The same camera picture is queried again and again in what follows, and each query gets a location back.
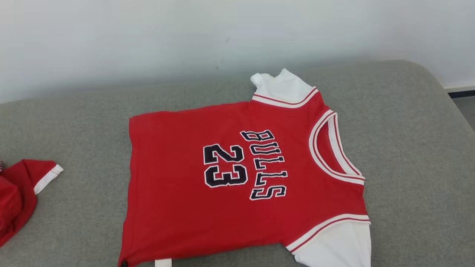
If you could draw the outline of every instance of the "red fabric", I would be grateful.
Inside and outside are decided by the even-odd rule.
[[[33,188],[55,166],[53,161],[22,160],[0,173],[0,247],[28,221],[37,203]]]
[[[134,267],[249,246],[287,246],[327,219],[366,215],[363,186],[331,178],[312,158],[310,132],[328,110],[317,93],[293,109],[251,101],[131,118],[131,180],[119,264],[127,261]],[[240,133],[265,130],[274,139],[247,141]],[[278,143],[280,153],[253,155],[250,150],[253,144],[272,142]],[[318,142],[322,157],[341,172],[328,138]],[[232,146],[242,148],[239,163],[217,156],[217,179],[224,172],[237,179],[233,165],[242,165],[245,184],[212,188],[205,183],[213,164],[204,162],[204,147],[213,144],[234,156]],[[278,156],[285,162],[264,163],[265,170],[256,170],[255,158]],[[258,172],[282,171],[288,177],[266,179],[259,188],[266,192],[270,186],[285,186],[285,196],[275,192],[270,199],[251,200]]]

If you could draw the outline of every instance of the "red stripe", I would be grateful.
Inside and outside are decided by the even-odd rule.
[[[328,114],[328,116],[326,116],[326,117],[324,118],[324,120],[322,121],[322,123],[321,123],[317,128],[320,128],[321,125],[327,123],[327,122],[328,122],[328,117],[329,117],[329,116],[332,116],[333,114],[335,114],[335,112],[331,112],[330,114]],[[317,150],[317,147],[316,147],[316,143],[317,143],[317,142],[316,142],[316,139],[317,139],[317,135],[318,135],[318,132],[319,132],[319,131],[320,131],[320,130],[315,131],[314,136],[313,136],[313,152],[314,152],[315,155],[317,156],[318,161],[320,161],[320,163],[323,165],[323,167],[326,168],[326,167],[325,167],[325,162],[324,162],[322,159],[320,159],[320,157],[318,157],[318,154],[317,154],[317,151],[318,151],[318,150]],[[326,168],[326,169],[327,169],[329,172],[331,172],[331,173],[333,173],[333,174],[335,174],[335,175],[344,177],[344,178],[357,179],[357,180],[364,181],[364,178],[353,177],[353,176],[348,175],[348,174],[339,173],[339,172],[336,172],[336,171],[334,171],[334,170],[332,170],[332,169],[330,169],[330,168]]]
[[[357,174],[361,175],[361,173],[356,170],[355,168],[353,168],[353,166],[350,164],[350,161],[348,160],[348,158],[345,156],[345,154],[343,153],[343,148],[342,148],[342,143],[340,142],[340,139],[338,138],[338,122],[336,121],[336,116],[334,117],[333,119],[333,123],[335,124],[335,137],[336,137],[336,142],[338,143],[338,148],[340,149],[340,153],[342,154],[342,157],[345,159],[346,161],[346,164],[348,164],[348,166]]]
[[[342,219],[338,219],[338,220],[329,222],[329,223],[327,223],[326,225],[324,225],[322,228],[318,229],[318,231],[316,231],[311,237],[307,238],[307,240],[305,240],[304,242],[302,242],[302,244],[300,244],[300,245],[298,245],[296,248],[292,249],[292,250],[290,251],[290,253],[293,253],[294,251],[296,251],[297,249],[299,249],[301,246],[305,245],[305,243],[307,243],[307,242],[308,242],[310,239],[312,239],[316,234],[318,234],[320,231],[322,231],[323,229],[325,229],[325,228],[328,227],[329,225],[334,224],[334,223],[339,222],[339,221],[342,221],[342,220],[346,220],[346,219],[349,219],[349,220],[357,220],[357,221],[370,221],[369,219],[342,218]]]
[[[270,98],[270,97],[267,97],[267,96],[263,96],[263,95],[258,95],[258,94],[254,94],[254,95],[255,95],[255,96],[258,96],[258,97],[265,98],[265,99],[269,99],[269,100],[272,100],[272,101],[276,101],[276,102],[288,104],[288,105],[298,105],[298,104],[300,104],[300,103],[305,102],[305,100],[306,100],[315,90],[317,90],[316,87],[314,87],[313,90],[312,90],[302,101],[300,101],[300,102],[298,102],[298,103],[289,103],[289,102],[285,102],[285,101],[280,101],[280,100],[277,100],[277,99],[273,99],[273,98]]]

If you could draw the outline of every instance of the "black baseboard strip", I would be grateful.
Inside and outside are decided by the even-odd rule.
[[[452,92],[448,93],[450,98],[461,98],[461,97],[467,97],[467,96],[475,96],[475,90],[470,90],[470,91],[462,91],[462,92]]]

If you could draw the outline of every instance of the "white tag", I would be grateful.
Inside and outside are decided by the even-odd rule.
[[[155,260],[155,267],[171,267],[171,258]]]

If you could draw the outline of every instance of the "gray cushion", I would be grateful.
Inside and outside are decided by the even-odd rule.
[[[373,266],[473,266],[475,133],[440,84],[404,61],[290,71],[339,113],[345,152],[366,176]],[[247,101],[253,91],[249,77],[238,77],[0,105],[0,159],[54,160],[65,169],[0,248],[0,265],[115,266],[130,178],[128,118]],[[271,245],[174,266],[300,265]]]

